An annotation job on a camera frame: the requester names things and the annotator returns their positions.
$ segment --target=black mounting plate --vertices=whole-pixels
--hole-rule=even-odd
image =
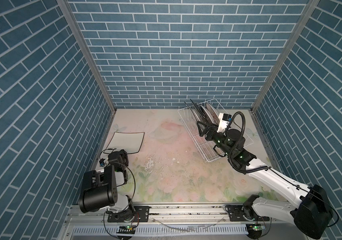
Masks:
[[[247,218],[244,217],[244,212],[242,208],[243,208],[242,205],[227,205],[226,206],[226,209],[228,211],[228,216],[230,217],[231,222],[249,221]],[[269,217],[258,216],[257,221],[263,222],[263,220],[267,222],[269,221]]]
[[[134,206],[135,212],[139,213],[139,222],[148,222],[149,206]],[[138,215],[134,214],[133,222],[138,222]],[[112,215],[108,215],[107,222],[121,222],[119,219],[112,218]]]

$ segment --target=white wire dish rack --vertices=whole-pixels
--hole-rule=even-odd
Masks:
[[[223,106],[218,102],[216,99],[211,99],[202,103],[196,103],[198,106],[201,105],[203,108],[205,108],[206,103],[211,104],[213,108],[215,108],[219,113],[227,113],[228,112],[223,108]],[[192,109],[195,109],[193,104],[191,102],[188,103]],[[199,130],[196,125],[196,119],[189,107],[181,108],[178,110],[178,113],[180,115],[180,120],[182,121],[184,127],[187,129],[188,134],[192,138],[195,146],[199,150],[200,154],[202,154],[202,157],[205,162],[213,162],[221,156],[218,156],[216,152],[213,150],[213,147],[215,146],[215,143],[213,141],[206,141],[204,137],[199,136]],[[237,117],[234,119],[234,123],[231,127],[235,127],[238,130],[240,130],[241,126],[241,118]],[[253,144],[253,140],[247,135],[247,133],[244,133],[245,143],[244,147],[249,146]],[[223,155],[223,151],[221,151],[220,148],[216,148],[219,154]]]

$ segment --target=tile wall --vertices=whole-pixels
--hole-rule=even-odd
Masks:
[[[55,0],[0,0],[0,239],[58,236],[111,111]]]
[[[308,0],[70,0],[118,108],[250,108]]]
[[[283,172],[326,189],[341,220],[324,239],[342,239],[342,1],[319,2],[256,113]]]

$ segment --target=blue brick wall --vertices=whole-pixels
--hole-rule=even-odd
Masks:
[[[256,114],[284,173],[326,189],[341,220],[324,239],[342,239],[342,1],[319,2]]]
[[[250,108],[307,1],[69,2],[118,108]]]
[[[0,239],[58,236],[111,111],[55,0],[0,0]]]

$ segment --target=table surface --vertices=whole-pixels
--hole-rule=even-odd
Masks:
[[[238,110],[227,111],[233,114]],[[270,166],[248,110],[240,111],[250,138],[246,142],[253,142],[245,149]],[[268,186],[233,170],[226,157],[204,162],[177,109],[118,109],[104,149],[114,132],[145,132],[140,151],[128,155],[128,167],[136,180],[134,202],[244,202],[251,194],[285,201]],[[128,171],[128,183],[118,187],[118,192],[132,196],[133,189]]]

